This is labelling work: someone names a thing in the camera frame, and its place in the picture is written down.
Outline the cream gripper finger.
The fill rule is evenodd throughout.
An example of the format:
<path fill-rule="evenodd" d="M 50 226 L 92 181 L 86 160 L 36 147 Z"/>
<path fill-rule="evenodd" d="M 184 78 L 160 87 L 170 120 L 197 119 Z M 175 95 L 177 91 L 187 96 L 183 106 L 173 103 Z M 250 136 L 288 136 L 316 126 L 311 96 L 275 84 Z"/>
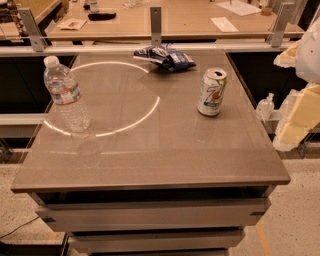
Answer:
<path fill-rule="evenodd" d="M 308 83 L 301 91 L 291 90 L 279 111 L 273 146 L 278 151 L 290 151 L 320 123 L 320 85 Z"/>
<path fill-rule="evenodd" d="M 277 55 L 273 64 L 283 68 L 296 67 L 296 54 L 300 41 L 296 41 L 281 54 Z"/>

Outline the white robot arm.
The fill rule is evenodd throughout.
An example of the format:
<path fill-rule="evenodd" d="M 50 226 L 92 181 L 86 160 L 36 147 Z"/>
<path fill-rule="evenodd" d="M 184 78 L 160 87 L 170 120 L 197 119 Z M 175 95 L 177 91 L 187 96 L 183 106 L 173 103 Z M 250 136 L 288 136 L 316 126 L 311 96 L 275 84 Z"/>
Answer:
<path fill-rule="evenodd" d="M 320 18 L 302 38 L 279 54 L 274 64 L 294 67 L 296 76 L 307 82 L 304 89 L 292 89 L 282 102 L 273 146 L 285 152 L 297 147 L 320 124 Z"/>

